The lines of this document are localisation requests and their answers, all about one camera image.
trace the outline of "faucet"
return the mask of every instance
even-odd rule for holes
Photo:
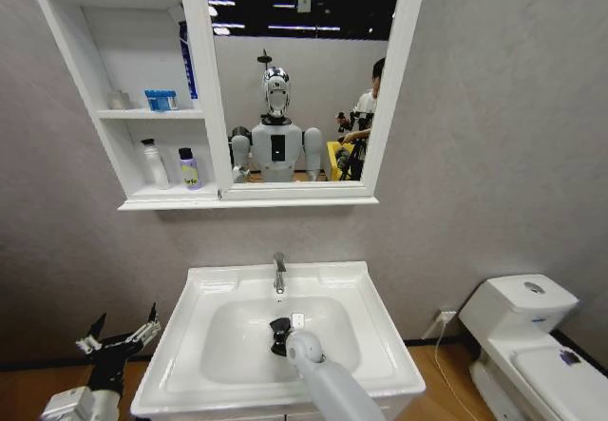
[[[274,286],[276,289],[276,293],[278,295],[282,295],[283,293],[285,293],[285,281],[283,280],[283,273],[287,272],[287,269],[285,268],[285,261],[283,261],[285,255],[283,255],[281,252],[276,252],[273,258],[275,259],[276,267]]]

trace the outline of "power outlet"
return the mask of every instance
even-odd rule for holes
[[[455,310],[440,310],[436,321],[438,323],[448,324],[457,314],[458,312]]]

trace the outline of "toilet seat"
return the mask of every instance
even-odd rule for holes
[[[608,419],[608,378],[569,348],[524,350],[511,361],[563,421]]]

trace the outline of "mirror frame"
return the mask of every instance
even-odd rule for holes
[[[199,86],[199,97],[207,115],[205,123],[210,149],[214,153],[213,166],[220,199],[229,201],[235,207],[378,203],[374,197],[376,182],[421,5],[422,0],[397,0],[390,30],[387,62],[378,96],[376,120],[360,182],[234,183],[221,102],[214,34],[207,10],[208,0],[184,0],[183,6],[188,20],[199,21],[193,27],[188,27],[188,35],[192,42],[203,47],[202,54],[195,53],[193,61],[197,82],[202,85]]]

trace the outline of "bottle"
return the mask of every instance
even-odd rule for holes
[[[145,160],[148,162],[148,166],[150,166],[150,171],[152,171],[154,184],[161,190],[168,189],[171,185],[169,184],[167,171],[164,168],[164,164],[162,164],[161,153],[154,145],[154,140],[144,139],[142,140],[142,144],[144,147],[143,154],[145,155]]]
[[[183,182],[189,190],[198,190],[202,187],[199,179],[199,170],[197,169],[197,161],[192,155],[190,147],[180,149],[180,164]]]

